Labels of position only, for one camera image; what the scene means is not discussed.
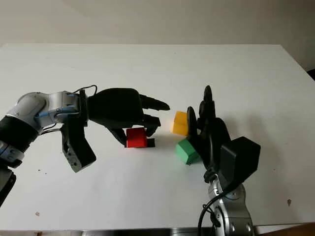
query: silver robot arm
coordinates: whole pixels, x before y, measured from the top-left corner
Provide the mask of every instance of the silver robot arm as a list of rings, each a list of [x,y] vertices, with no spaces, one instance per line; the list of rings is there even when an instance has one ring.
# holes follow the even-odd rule
[[[18,123],[19,126],[25,126],[25,130],[32,131],[32,137],[25,139],[26,144],[24,145],[18,144],[17,141],[15,146],[12,142],[8,144],[3,141],[2,139],[6,139],[6,137],[0,135],[0,160],[8,163],[14,163],[16,159],[22,160],[25,148],[19,147],[29,146],[29,141],[33,141],[40,135],[44,127],[54,123],[65,123],[68,115],[78,113],[78,94],[61,91],[52,94],[31,92],[23,95],[17,104],[5,114],[4,120],[10,120],[9,124]]]
[[[210,199],[222,193],[218,178],[209,187]],[[245,188],[240,184],[235,190],[215,201],[211,209],[220,223],[215,227],[216,236],[252,236],[252,219],[245,204]]]
[[[16,176],[8,168],[22,163],[24,152],[54,123],[65,123],[69,115],[79,113],[79,94],[67,91],[23,95],[0,121],[0,206],[13,187]]]

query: white wall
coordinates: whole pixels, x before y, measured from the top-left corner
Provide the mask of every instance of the white wall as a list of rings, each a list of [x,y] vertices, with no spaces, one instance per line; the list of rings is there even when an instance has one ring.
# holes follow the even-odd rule
[[[315,0],[0,0],[0,43],[281,44],[315,68]]]

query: wooden block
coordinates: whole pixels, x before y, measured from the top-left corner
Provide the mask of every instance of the wooden block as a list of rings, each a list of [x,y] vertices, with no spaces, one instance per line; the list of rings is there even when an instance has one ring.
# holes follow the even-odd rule
[[[187,139],[183,139],[176,144],[175,152],[187,165],[190,165],[194,160],[200,157]]]
[[[143,127],[126,130],[127,148],[143,148],[147,146],[147,137]]]
[[[175,114],[172,133],[180,135],[188,135],[187,113],[177,111]]]

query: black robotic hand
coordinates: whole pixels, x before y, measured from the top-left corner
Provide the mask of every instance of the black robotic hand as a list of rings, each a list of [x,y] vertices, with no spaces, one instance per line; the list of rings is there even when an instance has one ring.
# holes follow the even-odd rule
[[[206,168],[204,180],[217,175],[223,188],[235,188],[257,170],[260,145],[240,137],[231,140],[224,121],[216,117],[212,91],[207,86],[196,119],[192,107],[187,109],[190,144],[201,156]]]
[[[150,137],[161,126],[157,117],[144,114],[142,109],[170,110],[166,103],[141,95],[132,88],[103,90],[89,97],[88,107],[89,119],[104,125],[124,146],[126,135],[123,128],[142,125]]]

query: black cable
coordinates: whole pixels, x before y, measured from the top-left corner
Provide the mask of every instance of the black cable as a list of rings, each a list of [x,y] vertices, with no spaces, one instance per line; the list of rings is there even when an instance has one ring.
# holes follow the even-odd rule
[[[92,88],[92,87],[95,87],[95,92],[94,92],[94,95],[95,95],[97,93],[97,86],[96,85],[91,85],[91,86],[79,88],[76,91],[74,91],[73,93],[76,93],[76,92],[80,91],[81,89],[89,89],[89,88]]]
[[[53,124],[52,126],[49,126],[49,127],[47,127],[47,128],[44,128],[43,131],[44,131],[44,130],[47,130],[47,129],[50,129],[50,128],[54,128],[56,125],[57,125],[57,123],[55,123],[55,124]]]
[[[234,186],[228,186],[226,189],[224,189],[219,195],[216,195],[214,198],[212,198],[202,209],[201,214],[199,216],[198,220],[198,231],[197,231],[197,236],[201,236],[201,227],[202,227],[202,220],[203,217],[205,216],[206,212],[208,212],[210,206],[220,198],[224,197],[226,194],[229,192],[233,191],[238,185]]]
[[[52,133],[52,132],[57,132],[57,131],[60,131],[60,129],[50,129],[50,130],[46,130],[44,132],[42,132],[40,135],[43,135],[43,134],[48,134],[48,133]]]
[[[213,211],[212,211],[211,208],[208,208],[208,209],[207,209],[207,212],[208,212],[208,213],[213,213]]]

